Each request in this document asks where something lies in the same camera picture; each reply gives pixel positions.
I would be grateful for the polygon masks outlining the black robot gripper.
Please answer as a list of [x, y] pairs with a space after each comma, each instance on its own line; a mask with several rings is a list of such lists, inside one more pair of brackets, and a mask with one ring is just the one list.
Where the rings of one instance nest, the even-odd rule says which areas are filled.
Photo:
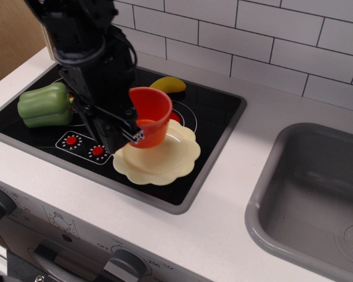
[[106, 41], [91, 56], [59, 58], [61, 76], [71, 87], [74, 109], [91, 136], [114, 154], [129, 142], [139, 141], [138, 113], [129, 97], [137, 56], [124, 38]]

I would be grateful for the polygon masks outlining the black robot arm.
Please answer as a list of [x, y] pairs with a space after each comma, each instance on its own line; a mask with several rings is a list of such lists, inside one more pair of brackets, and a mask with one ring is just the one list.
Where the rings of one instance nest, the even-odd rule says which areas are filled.
[[90, 135], [110, 154], [144, 133], [129, 97], [137, 55], [125, 34], [111, 22], [113, 1], [27, 1], [48, 32], [60, 76], [71, 88], [73, 109]]

